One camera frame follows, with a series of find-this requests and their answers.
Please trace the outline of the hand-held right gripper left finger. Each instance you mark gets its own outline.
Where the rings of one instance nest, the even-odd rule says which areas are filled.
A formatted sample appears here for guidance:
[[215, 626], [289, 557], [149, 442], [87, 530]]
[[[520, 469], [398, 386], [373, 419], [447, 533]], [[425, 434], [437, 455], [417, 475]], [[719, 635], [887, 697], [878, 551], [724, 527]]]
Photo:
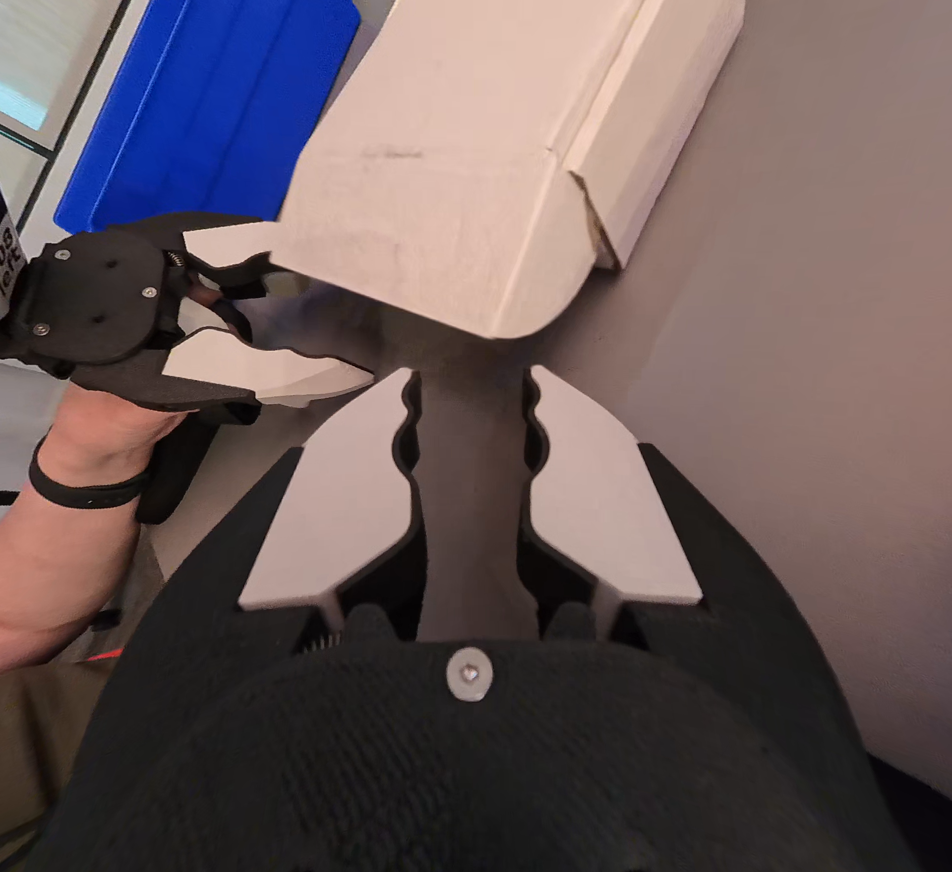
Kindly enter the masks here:
[[323, 424], [300, 452], [249, 572], [244, 611], [307, 607], [343, 628], [362, 604], [418, 628], [427, 552], [417, 426], [422, 379], [400, 368]]

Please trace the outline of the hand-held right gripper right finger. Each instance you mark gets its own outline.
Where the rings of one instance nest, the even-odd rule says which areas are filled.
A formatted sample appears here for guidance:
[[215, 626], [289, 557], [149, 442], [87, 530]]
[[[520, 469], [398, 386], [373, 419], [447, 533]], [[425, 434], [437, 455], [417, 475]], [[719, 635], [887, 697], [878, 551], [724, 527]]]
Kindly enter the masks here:
[[541, 636], [566, 604], [609, 636], [630, 604], [694, 608], [704, 594], [639, 440], [541, 365], [523, 380], [528, 469], [519, 580]]

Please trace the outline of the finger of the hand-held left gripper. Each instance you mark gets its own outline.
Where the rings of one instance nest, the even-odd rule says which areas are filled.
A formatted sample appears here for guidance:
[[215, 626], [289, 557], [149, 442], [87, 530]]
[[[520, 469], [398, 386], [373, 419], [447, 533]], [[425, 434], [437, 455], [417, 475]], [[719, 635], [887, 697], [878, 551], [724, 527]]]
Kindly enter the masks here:
[[311, 357], [284, 348], [259, 349], [212, 327], [197, 330], [173, 347], [162, 372], [167, 377], [248, 390], [263, 404], [297, 409], [375, 384], [371, 372], [338, 358]]
[[287, 265], [292, 235], [285, 225], [273, 222], [183, 230], [184, 248], [193, 268], [233, 302], [292, 299], [310, 290], [313, 279]]

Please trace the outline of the white cardboard box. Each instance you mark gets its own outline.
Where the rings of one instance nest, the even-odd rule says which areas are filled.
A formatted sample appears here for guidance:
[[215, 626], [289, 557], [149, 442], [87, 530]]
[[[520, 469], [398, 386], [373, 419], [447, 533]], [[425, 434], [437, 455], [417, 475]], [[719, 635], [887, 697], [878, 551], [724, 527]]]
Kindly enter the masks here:
[[271, 259], [490, 339], [624, 267], [745, 0], [397, 0], [303, 150]]

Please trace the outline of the person's left forearm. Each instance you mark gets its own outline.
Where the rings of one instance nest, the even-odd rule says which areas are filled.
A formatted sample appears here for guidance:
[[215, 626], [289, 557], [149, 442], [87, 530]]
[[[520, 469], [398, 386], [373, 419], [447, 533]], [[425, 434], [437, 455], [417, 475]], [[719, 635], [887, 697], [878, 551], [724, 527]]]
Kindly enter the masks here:
[[46, 663], [121, 586], [138, 543], [138, 499], [68, 508], [25, 484], [1, 522], [1, 670]]

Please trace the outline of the person's left hand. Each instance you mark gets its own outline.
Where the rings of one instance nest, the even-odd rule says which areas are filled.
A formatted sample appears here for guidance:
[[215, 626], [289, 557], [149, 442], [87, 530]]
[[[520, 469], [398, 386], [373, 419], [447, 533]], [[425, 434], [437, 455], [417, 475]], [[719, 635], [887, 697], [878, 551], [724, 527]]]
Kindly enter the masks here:
[[39, 449], [38, 466], [67, 487], [124, 484], [147, 469], [156, 444], [186, 417], [69, 383]]

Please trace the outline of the blue plastic bin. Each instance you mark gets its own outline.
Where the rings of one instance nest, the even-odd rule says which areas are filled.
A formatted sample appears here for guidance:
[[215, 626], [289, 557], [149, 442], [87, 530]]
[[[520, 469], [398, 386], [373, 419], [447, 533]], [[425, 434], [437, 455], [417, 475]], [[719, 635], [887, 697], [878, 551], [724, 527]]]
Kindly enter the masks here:
[[353, 0], [149, 0], [54, 223], [275, 221], [360, 21]]

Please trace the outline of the black wristband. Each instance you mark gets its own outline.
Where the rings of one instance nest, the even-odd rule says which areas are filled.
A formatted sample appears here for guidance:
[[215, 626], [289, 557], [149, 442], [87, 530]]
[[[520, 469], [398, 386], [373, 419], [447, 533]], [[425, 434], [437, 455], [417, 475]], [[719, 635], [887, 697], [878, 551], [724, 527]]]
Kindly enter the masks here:
[[149, 485], [149, 468], [117, 484], [68, 486], [58, 483], [44, 473], [39, 464], [39, 453], [45, 441], [43, 437], [33, 450], [29, 483], [40, 497], [56, 506], [84, 511], [119, 508], [140, 497]]

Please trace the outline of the person's olive trousers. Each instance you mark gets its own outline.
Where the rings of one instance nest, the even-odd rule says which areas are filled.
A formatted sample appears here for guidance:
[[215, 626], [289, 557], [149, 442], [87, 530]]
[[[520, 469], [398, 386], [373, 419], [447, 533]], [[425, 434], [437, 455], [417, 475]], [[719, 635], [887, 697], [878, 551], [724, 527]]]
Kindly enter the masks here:
[[1, 869], [23, 870], [68, 782], [118, 654], [1, 677]]

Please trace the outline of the window with dark frame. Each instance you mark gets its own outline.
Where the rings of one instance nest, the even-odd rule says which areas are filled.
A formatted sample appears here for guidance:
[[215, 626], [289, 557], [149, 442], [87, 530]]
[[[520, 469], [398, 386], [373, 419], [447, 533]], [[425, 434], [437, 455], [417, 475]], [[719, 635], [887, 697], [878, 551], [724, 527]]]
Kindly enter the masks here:
[[147, 0], [1, 0], [2, 191], [33, 253]]

